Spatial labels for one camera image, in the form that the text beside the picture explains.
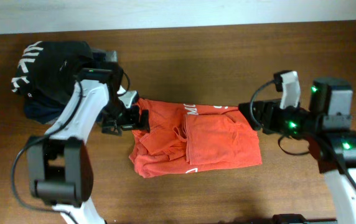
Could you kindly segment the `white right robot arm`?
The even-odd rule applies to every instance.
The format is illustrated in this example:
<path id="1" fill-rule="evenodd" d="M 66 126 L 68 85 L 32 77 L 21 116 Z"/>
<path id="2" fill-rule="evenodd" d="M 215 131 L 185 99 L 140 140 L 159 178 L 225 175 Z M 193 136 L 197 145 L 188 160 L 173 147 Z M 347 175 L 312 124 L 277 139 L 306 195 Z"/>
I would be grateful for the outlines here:
<path id="1" fill-rule="evenodd" d="M 251 100 L 238 106 L 251 128 L 308 142 L 308 154 L 334 199 L 337 223 L 356 223 L 356 131 L 351 128 L 353 89 L 341 78 L 320 77 L 311 86 L 308 109 L 288 106 L 283 99 Z"/>

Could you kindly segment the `red t-shirt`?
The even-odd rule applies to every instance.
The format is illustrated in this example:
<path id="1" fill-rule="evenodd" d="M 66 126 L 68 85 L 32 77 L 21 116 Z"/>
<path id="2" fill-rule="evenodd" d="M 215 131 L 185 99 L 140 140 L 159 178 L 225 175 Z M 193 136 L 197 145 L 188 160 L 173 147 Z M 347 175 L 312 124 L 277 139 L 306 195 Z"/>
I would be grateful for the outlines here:
<path id="1" fill-rule="evenodd" d="M 236 106 L 168 103 L 141 98 L 149 112 L 149 131 L 134 130 L 129 155 L 144 178 L 262 163 L 259 139 Z"/>

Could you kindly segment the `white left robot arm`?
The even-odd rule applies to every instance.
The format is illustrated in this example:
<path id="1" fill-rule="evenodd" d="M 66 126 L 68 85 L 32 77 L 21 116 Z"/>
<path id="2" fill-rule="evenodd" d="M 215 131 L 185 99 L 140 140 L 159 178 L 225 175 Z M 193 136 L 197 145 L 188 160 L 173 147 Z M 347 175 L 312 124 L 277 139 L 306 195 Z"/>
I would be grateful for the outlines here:
<path id="1" fill-rule="evenodd" d="M 22 150 L 31 195 L 45 203 L 45 212 L 59 213 L 67 223 L 105 223 L 91 199 L 87 141 L 96 121 L 103 134 L 150 130 L 148 111 L 136 105 L 138 93 L 121 87 L 126 77 L 121 67 L 81 69 L 58 120 L 43 136 L 30 137 Z"/>

